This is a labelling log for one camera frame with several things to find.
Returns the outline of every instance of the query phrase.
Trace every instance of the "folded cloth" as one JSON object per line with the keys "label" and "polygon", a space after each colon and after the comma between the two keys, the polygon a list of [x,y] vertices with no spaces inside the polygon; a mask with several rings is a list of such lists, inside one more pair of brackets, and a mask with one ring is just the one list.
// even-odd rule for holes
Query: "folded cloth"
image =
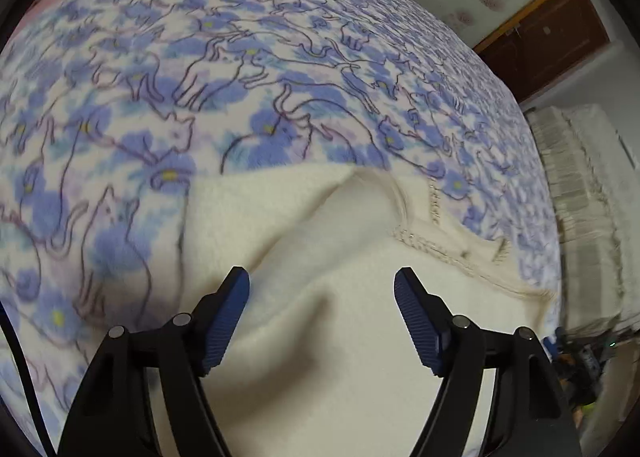
{"label": "folded cloth", "polygon": [[[241,320],[249,325],[204,380],[232,451],[248,457],[409,455],[441,380],[421,366],[395,304],[393,279],[400,267],[412,267],[452,312],[483,328],[513,332],[535,322],[539,301],[482,285],[387,232],[412,227],[412,214],[425,207],[412,178],[393,182],[353,170],[292,166],[200,178],[191,187],[184,236],[190,287],[182,309],[214,291],[233,265],[248,268],[256,288]],[[367,191],[372,195],[353,206],[351,197]],[[377,217],[376,210],[386,216]],[[326,237],[318,239],[319,231]],[[462,237],[467,234],[473,237],[466,231]],[[304,235],[313,242],[298,249],[291,239]],[[468,240],[450,241],[447,248],[465,249]],[[494,245],[498,251],[500,242]],[[317,258],[310,263],[296,259],[301,253],[312,257],[314,249]],[[280,253],[277,259],[274,253]],[[320,267],[331,257],[334,263]],[[302,277],[291,278],[286,268],[267,271],[276,260],[297,267]],[[282,274],[292,281],[281,285]],[[517,273],[514,278],[515,289],[524,286]],[[286,296],[270,297],[258,284],[273,284],[275,294]],[[266,313],[260,312],[260,297],[267,297]],[[468,449],[482,440],[491,379],[486,373]],[[159,417],[159,426],[168,426]],[[160,439],[168,444],[168,430],[160,430]],[[164,455],[172,452],[165,447]]]}

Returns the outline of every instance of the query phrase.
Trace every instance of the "wooden frame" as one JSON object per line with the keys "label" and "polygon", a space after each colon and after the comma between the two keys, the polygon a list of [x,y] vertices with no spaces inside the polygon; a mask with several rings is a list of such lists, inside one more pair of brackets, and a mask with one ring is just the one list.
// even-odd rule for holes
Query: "wooden frame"
{"label": "wooden frame", "polygon": [[525,7],[519,10],[516,14],[514,14],[511,18],[509,18],[506,22],[504,22],[498,29],[493,31],[489,36],[483,39],[478,45],[474,47],[474,51],[479,54],[484,49],[486,49],[489,45],[495,42],[500,36],[505,34],[507,31],[510,31],[514,27],[516,27],[521,20],[526,18],[529,14],[534,12],[537,8],[539,8],[542,4],[544,4],[547,0],[532,0]]}

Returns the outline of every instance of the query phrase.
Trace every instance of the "black cable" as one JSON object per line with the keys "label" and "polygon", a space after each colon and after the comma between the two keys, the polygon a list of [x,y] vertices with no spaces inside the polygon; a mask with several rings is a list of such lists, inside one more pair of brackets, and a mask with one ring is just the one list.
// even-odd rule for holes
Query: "black cable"
{"label": "black cable", "polygon": [[51,443],[51,439],[49,438],[49,432],[47,432],[47,427],[44,424],[42,412],[40,411],[40,405],[38,404],[38,398],[36,397],[36,391],[33,388],[33,381],[31,380],[31,374],[29,373],[27,360],[24,358],[24,353],[22,352],[22,347],[20,347],[18,336],[14,331],[14,326],[11,325],[11,320],[4,310],[4,306],[2,305],[1,301],[0,328],[2,329],[2,333],[4,334],[7,343],[9,344],[12,355],[14,355],[15,366],[18,368],[18,375],[20,376],[20,381],[22,382],[24,396],[27,399],[29,412],[31,413],[31,417],[33,418],[33,424],[36,427],[36,432],[38,434],[38,437],[40,438],[40,443],[42,444],[47,457],[57,457],[56,451],[54,450],[53,444]]}

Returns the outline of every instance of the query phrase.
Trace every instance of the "white wall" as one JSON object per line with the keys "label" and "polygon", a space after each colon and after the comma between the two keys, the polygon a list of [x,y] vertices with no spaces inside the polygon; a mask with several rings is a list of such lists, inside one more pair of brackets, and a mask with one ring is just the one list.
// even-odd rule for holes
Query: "white wall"
{"label": "white wall", "polygon": [[542,94],[522,103],[574,106],[597,103],[609,116],[625,145],[640,158],[640,48],[609,0],[591,0],[611,45]]}

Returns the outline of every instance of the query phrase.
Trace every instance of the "silver screw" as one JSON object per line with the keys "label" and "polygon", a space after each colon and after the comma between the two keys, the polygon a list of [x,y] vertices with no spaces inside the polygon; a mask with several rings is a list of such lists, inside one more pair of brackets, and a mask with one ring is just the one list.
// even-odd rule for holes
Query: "silver screw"
{"label": "silver screw", "polygon": [[524,338],[526,340],[532,340],[536,337],[536,334],[528,327],[520,327],[518,329],[518,334],[521,338]]}
{"label": "silver screw", "polygon": [[181,312],[180,314],[177,314],[174,316],[174,325],[176,327],[182,327],[182,326],[188,325],[190,321],[191,321],[191,315],[186,312]]}
{"label": "silver screw", "polygon": [[469,325],[471,325],[471,320],[462,314],[456,314],[452,319],[453,325],[456,327],[460,327],[461,329],[466,329]]}
{"label": "silver screw", "polygon": [[120,336],[122,336],[124,334],[124,327],[122,325],[116,325],[114,327],[111,327],[111,329],[109,329],[109,338],[119,338]]}

